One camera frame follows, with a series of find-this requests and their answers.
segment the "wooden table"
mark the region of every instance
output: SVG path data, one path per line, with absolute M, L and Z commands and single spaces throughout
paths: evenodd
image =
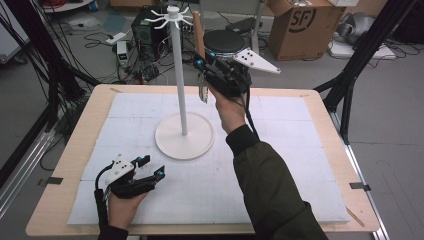
M 197 94 L 197 87 L 186 87 L 186 94 Z M 30 236 L 97 235 L 97 225 L 68 225 L 81 175 L 96 143 L 114 96 L 117 93 L 176 93 L 175 86 L 97 86 L 66 146 L 52 177 L 63 178 L 60 185 L 47 185 L 26 232 Z M 344 146 L 325 109 L 321 97 L 313 90 L 251 89 L 252 95 L 304 98 L 321 144 L 337 180 L 351 217 L 347 223 L 322 224 L 325 232 L 375 232 L 379 223 L 371 204 L 361 189 L 349 183 L 360 182 Z M 251 224 L 133 225 L 132 235 L 155 234 L 240 234 L 253 233 Z

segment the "human hand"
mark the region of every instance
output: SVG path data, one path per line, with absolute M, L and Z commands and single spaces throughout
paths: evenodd
M 127 229 L 134 219 L 138 205 L 146 196 L 147 193 L 143 193 L 131 199 L 121 199 L 111 192 L 108 201 L 109 226 Z
M 234 98 L 234 101 L 231 101 L 210 84 L 208 88 L 215 96 L 215 106 L 221 118 L 221 126 L 227 134 L 246 124 L 245 112 L 240 98 Z

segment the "person's arm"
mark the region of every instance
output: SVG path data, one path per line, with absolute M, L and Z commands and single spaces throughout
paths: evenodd
M 128 237 L 127 228 L 134 219 L 138 205 L 147 193 L 131 199 L 120 199 L 110 193 L 108 200 L 109 225 L 100 229 L 98 240 L 125 240 Z
M 310 204 L 302 201 L 281 156 L 256 138 L 245 124 L 244 109 L 239 104 L 212 87 L 210 90 L 228 134 L 234 170 L 259 239 L 327 239 Z

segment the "electronic equipment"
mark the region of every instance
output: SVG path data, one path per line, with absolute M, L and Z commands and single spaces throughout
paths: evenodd
M 250 32 L 255 27 L 255 18 L 250 17 L 243 19 L 241 21 L 229 24 L 225 26 L 226 30 L 236 32 L 238 34 L 243 34 Z
M 140 9 L 137 17 L 131 24 L 133 36 L 137 45 L 139 58 L 141 60 L 157 61 L 160 58 L 159 44 L 167 37 L 166 28 L 155 29 L 163 24 L 163 21 L 148 22 L 146 19 L 157 19 L 152 13 L 166 13 L 165 7 L 144 6 Z
M 110 192 L 113 192 L 118 198 L 130 199 L 154 190 L 156 184 L 165 178 L 165 166 L 162 166 L 156 170 L 152 176 L 138 180 L 134 179 L 135 168 L 141 168 L 148 162 L 150 162 L 150 155 L 146 155 L 143 158 L 137 157 L 130 162 L 119 154 L 115 161 L 112 161 L 110 165 L 106 166 L 97 175 L 94 197 L 96 199 L 100 228 L 108 225 L 108 210 L 106 202 Z M 105 192 L 103 192 L 103 189 L 99 188 L 99 181 L 102 174 L 108 170 L 111 170 L 111 172 L 105 180 L 107 188 Z
M 336 32 L 342 38 L 342 41 L 357 45 L 358 40 L 361 40 L 361 37 L 368 32 L 373 23 L 374 19 L 363 12 L 348 13 L 337 26 Z
M 193 66 L 222 95 L 240 97 L 252 84 L 249 68 L 279 74 L 281 70 L 260 55 L 246 48 L 230 59 L 220 59 L 213 52 L 205 52 L 205 59 L 194 54 Z
M 118 41 L 116 43 L 116 56 L 118 57 L 119 64 L 123 68 L 128 67 L 128 50 L 126 41 Z

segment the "tripod stand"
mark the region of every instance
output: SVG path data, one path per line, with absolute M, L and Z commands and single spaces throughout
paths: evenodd
M 318 92 L 330 89 L 323 100 L 329 112 L 336 112 L 338 104 L 343 99 L 340 135 L 345 144 L 349 144 L 348 128 L 355 82 L 390 31 L 407 13 L 413 1 L 388 0 L 342 72 L 337 77 L 314 88 Z

